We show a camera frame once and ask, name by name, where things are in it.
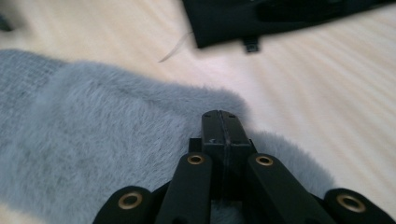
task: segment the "metal grommet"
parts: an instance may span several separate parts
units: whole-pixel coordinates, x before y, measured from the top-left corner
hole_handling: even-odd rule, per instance
[[[205,159],[204,159],[204,157],[199,156],[199,155],[192,155],[187,158],[187,161],[189,162],[189,164],[199,165],[199,164],[203,163],[205,161]]]
[[[366,211],[366,206],[364,205],[364,203],[362,203],[359,199],[347,194],[338,195],[337,202],[345,207],[347,210],[352,212],[362,213]]]
[[[134,202],[133,203],[126,202],[128,198],[134,198]],[[131,193],[126,193],[122,195],[122,197],[120,197],[119,207],[125,210],[133,209],[139,206],[139,204],[141,204],[142,201],[143,201],[143,196],[139,192],[134,191]]]
[[[270,165],[274,164],[274,161],[271,158],[266,157],[266,156],[257,157],[256,162],[263,166],[270,166]]]

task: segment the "fuzzy gray sock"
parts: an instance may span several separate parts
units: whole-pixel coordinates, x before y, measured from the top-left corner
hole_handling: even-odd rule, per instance
[[[244,101],[228,91],[161,83],[118,67],[63,63],[0,51],[0,202],[48,223],[92,223],[126,186],[169,181],[201,116],[226,110],[244,122]],[[247,131],[318,196],[333,180],[297,146]],[[213,223],[242,223],[235,207],[212,209]]]

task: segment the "wood grain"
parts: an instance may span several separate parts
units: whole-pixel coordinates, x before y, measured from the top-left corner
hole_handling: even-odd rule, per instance
[[[395,5],[265,36],[252,55],[238,41],[198,50],[190,35],[163,63],[191,31],[180,1],[8,0],[1,8],[16,30],[0,33],[0,49],[237,92],[251,109],[249,127],[284,135],[341,187],[396,218]],[[1,223],[19,216],[0,210]]]

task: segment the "thread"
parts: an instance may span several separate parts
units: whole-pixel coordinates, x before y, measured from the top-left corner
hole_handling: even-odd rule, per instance
[[[177,44],[173,47],[173,49],[165,55],[161,60],[158,61],[158,63],[163,63],[166,60],[168,60],[170,57],[172,57],[179,49],[180,47],[184,44],[186,41],[187,37],[189,37],[192,34],[192,32],[188,32],[184,34],[178,41]]]

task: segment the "black plastic part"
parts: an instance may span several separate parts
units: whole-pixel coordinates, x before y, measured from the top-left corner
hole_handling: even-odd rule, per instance
[[[184,155],[177,166],[155,223],[209,223],[211,170],[212,161],[204,153]]]
[[[235,115],[209,111],[202,125],[202,138],[190,139],[171,182],[152,193],[139,187],[118,190],[93,223],[207,224],[214,199],[242,202],[247,224],[395,224],[352,190],[330,190],[325,200],[309,194],[277,158],[257,153]],[[344,195],[341,203],[339,195]],[[361,206],[357,201],[364,212],[355,211]]]
[[[251,155],[246,179],[243,210],[247,223],[336,223],[275,157]]]
[[[384,0],[182,0],[197,47],[343,18]]]
[[[132,194],[128,198],[122,199],[122,196]],[[141,202],[135,195],[141,196]],[[146,224],[152,223],[154,218],[153,213],[155,212],[152,207],[152,195],[151,193],[139,187],[126,187],[116,191],[108,201],[103,205],[99,213],[97,214],[93,224]],[[121,208],[120,201],[123,201],[125,205],[136,204],[136,207]]]
[[[241,200],[247,159],[256,151],[238,117],[218,110],[205,113],[202,116],[202,151],[213,160],[212,199]]]
[[[350,189],[331,189],[324,202],[340,224],[396,223],[387,213],[361,194]]]

